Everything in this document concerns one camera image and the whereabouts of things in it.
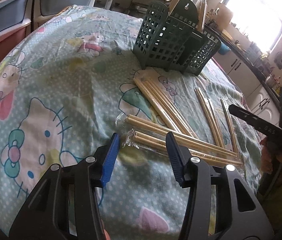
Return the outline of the chopsticks long pair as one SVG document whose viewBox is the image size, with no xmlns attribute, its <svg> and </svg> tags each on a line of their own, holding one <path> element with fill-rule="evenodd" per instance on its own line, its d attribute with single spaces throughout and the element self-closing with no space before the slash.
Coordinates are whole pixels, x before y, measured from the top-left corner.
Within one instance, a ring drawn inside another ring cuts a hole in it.
<svg viewBox="0 0 282 240">
<path fill-rule="evenodd" d="M 190 137 L 189 135 L 185 135 L 181 132 L 174 131 L 172 129 L 166 128 L 164 126 L 161 126 L 154 122 L 150 122 L 149 120 L 145 120 L 131 114 L 124 116 L 123 121 L 132 125 L 133 127 L 138 127 L 145 131 L 153 132 L 161 136 L 166 136 L 169 132 L 172 132 L 176 141 L 179 144 L 182 144 L 183 146 L 187 146 L 193 150 L 202 150 L 203 152 L 216 153 L 219 156 L 225 156 L 232 159 L 239 159 L 238 154 L 233 151 L 227 150 L 220 146 L 210 144 L 200 139 Z"/>
</svg>

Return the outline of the white kitchen cabinets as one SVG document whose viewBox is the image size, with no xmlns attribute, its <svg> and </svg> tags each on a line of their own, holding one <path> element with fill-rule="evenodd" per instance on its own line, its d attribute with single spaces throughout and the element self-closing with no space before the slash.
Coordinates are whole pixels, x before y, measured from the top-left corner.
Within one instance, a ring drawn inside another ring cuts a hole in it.
<svg viewBox="0 0 282 240">
<path fill-rule="evenodd" d="M 278 98 L 266 85 L 265 77 L 233 44 L 217 31 L 213 33 L 229 48 L 225 54 L 216 53 L 214 60 L 241 90 L 250 111 L 274 125 L 279 124 Z"/>
</svg>

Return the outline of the bright kitchen window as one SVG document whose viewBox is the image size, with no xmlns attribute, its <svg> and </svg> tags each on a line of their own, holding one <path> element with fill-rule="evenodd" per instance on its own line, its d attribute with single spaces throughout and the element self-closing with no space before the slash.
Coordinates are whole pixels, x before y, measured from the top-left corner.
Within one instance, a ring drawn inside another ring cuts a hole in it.
<svg viewBox="0 0 282 240">
<path fill-rule="evenodd" d="M 224 0 L 231 22 L 263 52 L 270 52 L 282 35 L 282 0 Z"/>
</svg>

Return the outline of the wrapped chopsticks bundle upper left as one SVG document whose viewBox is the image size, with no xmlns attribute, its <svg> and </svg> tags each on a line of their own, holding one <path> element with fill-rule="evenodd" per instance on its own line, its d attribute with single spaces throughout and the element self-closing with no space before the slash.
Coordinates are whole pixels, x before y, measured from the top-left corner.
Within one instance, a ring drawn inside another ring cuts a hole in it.
<svg viewBox="0 0 282 240">
<path fill-rule="evenodd" d="M 168 96 L 163 93 L 163 91 L 152 79 L 139 79 L 134 77 L 133 81 L 168 128 L 198 139 L 198 136 L 180 111 L 174 106 Z"/>
</svg>

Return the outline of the wrapped chopsticks right pair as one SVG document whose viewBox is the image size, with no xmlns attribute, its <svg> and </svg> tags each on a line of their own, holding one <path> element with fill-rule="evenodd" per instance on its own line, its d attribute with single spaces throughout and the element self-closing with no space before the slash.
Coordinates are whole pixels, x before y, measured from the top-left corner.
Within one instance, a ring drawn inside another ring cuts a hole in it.
<svg viewBox="0 0 282 240">
<path fill-rule="evenodd" d="M 213 105 L 209 99 L 206 99 L 203 95 L 202 90 L 199 87 L 195 88 L 195 93 L 197 95 L 197 98 L 200 101 L 201 107 L 204 111 L 204 114 L 206 116 L 206 119 L 209 123 L 211 133 L 213 135 L 214 141 L 217 146 L 221 148 L 225 148 L 222 134 L 221 134 L 221 129 L 219 127 L 219 124 L 217 122 L 216 115 L 214 113 Z"/>
</svg>

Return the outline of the Hello Kitty patterned tablecloth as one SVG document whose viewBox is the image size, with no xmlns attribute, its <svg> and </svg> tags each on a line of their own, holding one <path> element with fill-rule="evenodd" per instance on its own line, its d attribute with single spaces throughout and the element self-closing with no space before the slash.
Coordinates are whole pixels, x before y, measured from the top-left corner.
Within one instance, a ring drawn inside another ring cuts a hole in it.
<svg viewBox="0 0 282 240">
<path fill-rule="evenodd" d="M 188 190 L 175 181 L 165 155 L 128 142 L 128 115 L 163 123 L 134 80 L 154 81 L 197 137 L 213 143 L 195 93 L 199 88 L 213 104 L 228 150 L 232 142 L 222 106 L 246 104 L 214 60 L 197 76 L 142 69 L 132 52 L 141 23 L 118 12 L 74 5 L 0 63 L 0 239 L 7 239 L 50 165 L 78 163 L 113 133 L 121 135 L 121 148 L 110 182 L 97 190 L 110 237 L 177 239 Z"/>
</svg>

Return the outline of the blue hanging bowl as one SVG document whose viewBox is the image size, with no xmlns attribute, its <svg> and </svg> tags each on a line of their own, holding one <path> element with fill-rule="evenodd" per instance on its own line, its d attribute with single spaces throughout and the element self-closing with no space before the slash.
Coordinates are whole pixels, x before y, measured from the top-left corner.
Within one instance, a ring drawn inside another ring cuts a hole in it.
<svg viewBox="0 0 282 240">
<path fill-rule="evenodd" d="M 218 53 L 220 55 L 226 55 L 229 51 L 231 51 L 231 49 L 226 45 L 224 44 L 223 42 L 221 43 L 221 47 L 220 49 L 218 50 Z"/>
</svg>

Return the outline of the dark green utensil basket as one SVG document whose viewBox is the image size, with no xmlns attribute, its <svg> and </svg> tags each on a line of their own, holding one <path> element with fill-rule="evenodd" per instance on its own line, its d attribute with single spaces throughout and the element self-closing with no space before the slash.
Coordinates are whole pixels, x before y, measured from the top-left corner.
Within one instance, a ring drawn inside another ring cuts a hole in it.
<svg viewBox="0 0 282 240">
<path fill-rule="evenodd" d="M 221 48 L 220 39 L 198 26 L 198 11 L 192 0 L 179 0 L 173 11 L 167 4 L 149 4 L 133 46 L 142 69 L 146 67 L 200 74 Z"/>
</svg>

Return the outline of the chopsticks leaning in basket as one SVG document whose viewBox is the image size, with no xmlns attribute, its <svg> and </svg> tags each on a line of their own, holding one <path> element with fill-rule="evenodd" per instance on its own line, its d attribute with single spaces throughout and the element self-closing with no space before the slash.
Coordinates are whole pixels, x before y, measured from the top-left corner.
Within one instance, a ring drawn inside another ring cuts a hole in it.
<svg viewBox="0 0 282 240">
<path fill-rule="evenodd" d="M 199 11 L 198 11 L 198 25 L 197 25 L 197 30 L 201 33 L 203 33 L 203 29 L 204 29 L 206 9 L 207 9 L 207 0 L 201 0 Z"/>
</svg>

